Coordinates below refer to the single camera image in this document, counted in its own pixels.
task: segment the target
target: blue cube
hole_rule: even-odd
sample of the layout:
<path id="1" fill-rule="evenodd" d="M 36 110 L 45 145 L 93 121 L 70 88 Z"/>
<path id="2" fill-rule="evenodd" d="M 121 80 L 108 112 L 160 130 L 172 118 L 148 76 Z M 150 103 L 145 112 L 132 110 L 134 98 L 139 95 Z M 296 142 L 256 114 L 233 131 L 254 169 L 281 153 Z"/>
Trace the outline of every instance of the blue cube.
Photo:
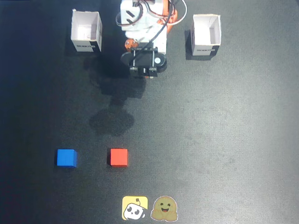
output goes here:
<path id="1" fill-rule="evenodd" d="M 77 152 L 73 149 L 57 151 L 57 165 L 61 167 L 77 167 Z"/>

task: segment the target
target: sticker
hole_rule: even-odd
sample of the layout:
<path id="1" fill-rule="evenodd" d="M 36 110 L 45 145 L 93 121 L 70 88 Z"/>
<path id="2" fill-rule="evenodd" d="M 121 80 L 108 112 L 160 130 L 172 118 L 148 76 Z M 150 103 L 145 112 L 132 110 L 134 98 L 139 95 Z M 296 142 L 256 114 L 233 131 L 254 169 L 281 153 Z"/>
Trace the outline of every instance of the sticker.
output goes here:
<path id="1" fill-rule="evenodd" d="M 156 221 L 177 221 L 178 205 L 176 201 L 169 196 L 159 197 L 154 203 L 150 217 Z"/>
<path id="2" fill-rule="evenodd" d="M 145 217 L 148 199 L 144 196 L 125 196 L 122 199 L 122 219 L 139 220 Z"/>

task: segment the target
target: wire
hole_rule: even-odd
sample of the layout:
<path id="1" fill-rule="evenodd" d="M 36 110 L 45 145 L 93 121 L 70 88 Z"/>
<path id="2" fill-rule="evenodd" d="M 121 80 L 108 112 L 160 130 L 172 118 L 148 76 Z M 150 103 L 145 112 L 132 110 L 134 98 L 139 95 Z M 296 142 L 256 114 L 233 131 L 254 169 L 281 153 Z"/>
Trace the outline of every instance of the wire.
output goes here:
<path id="1" fill-rule="evenodd" d="M 139 13 L 137 19 L 134 22 L 129 23 L 129 24 L 121 24 L 121 23 L 119 23 L 118 22 L 118 18 L 121 16 L 121 13 L 119 12 L 116 15 L 116 18 L 115 18 L 116 25 L 119 26 L 119 27 L 127 27 L 127 26 L 132 26 L 132 25 L 136 24 L 141 19 L 141 17 L 143 16 L 143 6 L 142 6 L 142 4 L 140 4 L 139 1 L 138 1 L 138 5 L 139 5 L 139 8 L 140 8 L 140 13 Z"/>
<path id="2" fill-rule="evenodd" d="M 179 19 L 178 21 L 176 21 L 176 22 L 173 22 L 173 23 L 169 23 L 170 25 L 177 25 L 177 24 L 179 24 L 181 21 L 183 21 L 184 20 L 184 18 L 186 17 L 186 15 L 187 15 L 187 5 L 186 5 L 186 2 L 185 2 L 185 0 L 181 0 L 182 1 L 182 3 L 185 5 L 185 14 L 184 14 L 184 16 L 181 18 L 181 19 Z"/>
<path id="3" fill-rule="evenodd" d="M 141 0 L 141 1 L 146 5 L 146 8 L 150 12 L 150 14 L 153 14 L 153 16 L 157 16 L 158 18 L 167 18 L 168 15 L 160 15 L 158 13 L 155 13 L 153 10 L 151 10 L 150 5 L 149 5 L 149 3 L 146 0 Z M 174 15 L 175 11 L 176 11 L 176 9 L 175 9 L 175 6 L 174 6 L 172 15 Z"/>
<path id="4" fill-rule="evenodd" d="M 172 13 L 174 13 L 174 1 L 172 0 L 170 3 L 170 8 L 172 9 L 171 13 L 168 14 L 166 23 L 163 24 L 162 28 L 159 30 L 159 32 L 143 47 L 141 48 L 140 51 L 138 51 L 135 56 L 132 58 L 132 60 L 129 62 L 129 64 L 131 64 L 142 52 L 144 52 L 144 50 L 151 44 L 153 43 L 153 41 L 160 35 L 160 33 L 162 33 L 162 31 L 164 30 L 164 28 L 167 26 L 167 23 L 170 20 L 170 16 Z"/>

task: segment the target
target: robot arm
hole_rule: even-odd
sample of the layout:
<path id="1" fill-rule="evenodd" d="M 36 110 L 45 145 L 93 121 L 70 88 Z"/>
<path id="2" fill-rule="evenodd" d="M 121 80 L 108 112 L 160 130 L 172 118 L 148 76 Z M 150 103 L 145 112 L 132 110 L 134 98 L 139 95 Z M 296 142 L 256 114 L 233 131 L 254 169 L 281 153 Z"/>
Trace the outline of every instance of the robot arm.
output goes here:
<path id="1" fill-rule="evenodd" d="M 122 0 L 116 24 L 128 38 L 127 53 L 121 60 L 130 68 L 133 76 L 157 76 L 166 69 L 167 34 L 173 25 L 180 23 L 173 0 Z"/>

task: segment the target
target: orange robot part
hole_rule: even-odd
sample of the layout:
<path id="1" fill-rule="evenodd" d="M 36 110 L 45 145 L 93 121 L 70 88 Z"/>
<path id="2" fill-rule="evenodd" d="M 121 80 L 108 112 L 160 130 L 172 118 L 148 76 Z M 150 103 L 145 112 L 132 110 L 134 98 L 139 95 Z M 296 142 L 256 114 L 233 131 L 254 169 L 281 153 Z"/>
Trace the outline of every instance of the orange robot part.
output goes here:
<path id="1" fill-rule="evenodd" d="M 169 14 L 169 1 L 163 0 L 163 15 L 168 16 Z M 169 22 L 167 24 L 167 33 L 169 33 L 172 29 L 173 25 L 170 25 L 169 23 L 174 23 L 178 20 L 178 11 L 175 10 L 174 13 L 170 16 Z M 164 24 L 165 21 L 159 20 L 158 24 Z M 138 47 L 138 43 L 134 41 L 133 39 L 127 39 L 125 42 L 125 48 L 128 52 L 131 52 L 131 48 Z"/>

